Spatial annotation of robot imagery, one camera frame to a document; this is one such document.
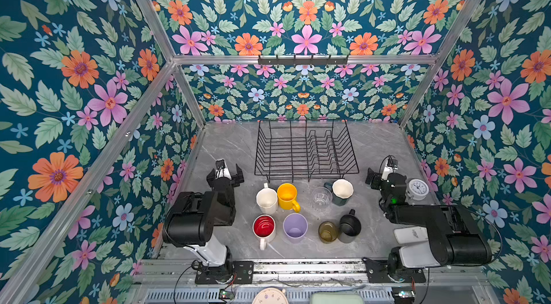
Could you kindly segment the white mug red interior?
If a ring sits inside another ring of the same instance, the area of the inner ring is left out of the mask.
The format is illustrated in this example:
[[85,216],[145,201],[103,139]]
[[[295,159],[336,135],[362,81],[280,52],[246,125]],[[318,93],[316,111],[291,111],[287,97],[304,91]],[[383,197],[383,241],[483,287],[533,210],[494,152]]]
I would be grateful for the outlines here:
[[261,215],[253,223],[253,233],[259,239],[259,248],[265,250],[277,233],[276,221],[270,215]]

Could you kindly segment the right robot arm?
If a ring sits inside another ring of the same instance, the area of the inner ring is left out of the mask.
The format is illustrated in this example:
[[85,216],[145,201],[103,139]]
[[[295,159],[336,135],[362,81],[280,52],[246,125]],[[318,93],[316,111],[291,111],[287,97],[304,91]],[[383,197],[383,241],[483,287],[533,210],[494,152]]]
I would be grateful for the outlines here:
[[385,218],[407,226],[404,235],[395,234],[400,246],[389,254],[389,272],[447,265],[476,267],[492,262],[489,243],[464,206],[409,202],[429,193],[425,181],[368,169],[366,184],[380,192],[379,208]]

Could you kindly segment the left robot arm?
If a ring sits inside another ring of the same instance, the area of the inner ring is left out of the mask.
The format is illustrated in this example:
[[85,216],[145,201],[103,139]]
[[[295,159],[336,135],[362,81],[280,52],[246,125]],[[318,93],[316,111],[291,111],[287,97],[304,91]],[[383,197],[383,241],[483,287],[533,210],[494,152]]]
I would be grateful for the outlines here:
[[207,175],[209,191],[182,192],[169,209],[162,230],[165,242],[192,252],[209,268],[229,264],[231,253],[214,235],[215,227],[235,221],[235,188],[244,182],[241,167],[230,173],[222,160]]

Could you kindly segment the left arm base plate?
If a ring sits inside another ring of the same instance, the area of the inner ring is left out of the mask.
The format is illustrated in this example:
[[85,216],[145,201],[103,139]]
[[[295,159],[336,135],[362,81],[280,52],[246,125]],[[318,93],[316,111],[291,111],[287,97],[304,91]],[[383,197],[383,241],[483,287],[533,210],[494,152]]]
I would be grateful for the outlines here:
[[197,271],[196,285],[248,285],[253,282],[253,261],[232,261],[222,266],[201,266]]

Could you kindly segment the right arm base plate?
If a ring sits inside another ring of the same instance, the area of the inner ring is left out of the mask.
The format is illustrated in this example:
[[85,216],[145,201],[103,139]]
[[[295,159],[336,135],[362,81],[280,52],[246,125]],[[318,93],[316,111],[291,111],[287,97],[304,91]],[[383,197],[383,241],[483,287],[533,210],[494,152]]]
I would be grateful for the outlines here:
[[422,268],[404,268],[399,260],[363,258],[369,283],[426,283]]

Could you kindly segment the cream white octagonal mug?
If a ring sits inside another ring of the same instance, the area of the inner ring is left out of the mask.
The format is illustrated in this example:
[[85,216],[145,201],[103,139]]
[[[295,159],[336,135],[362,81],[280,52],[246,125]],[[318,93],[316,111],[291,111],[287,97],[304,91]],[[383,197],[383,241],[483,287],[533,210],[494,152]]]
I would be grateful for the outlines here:
[[268,183],[257,193],[256,204],[265,215],[274,215],[278,209],[278,195],[276,190],[271,189]]

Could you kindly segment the yellow plastic mug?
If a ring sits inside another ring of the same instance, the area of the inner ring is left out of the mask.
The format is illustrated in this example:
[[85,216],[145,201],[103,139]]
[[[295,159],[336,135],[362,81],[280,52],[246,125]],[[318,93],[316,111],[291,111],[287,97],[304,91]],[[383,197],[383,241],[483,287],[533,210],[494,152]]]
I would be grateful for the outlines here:
[[297,196],[298,190],[293,184],[285,183],[277,189],[278,205],[284,210],[293,210],[296,213],[301,212]]

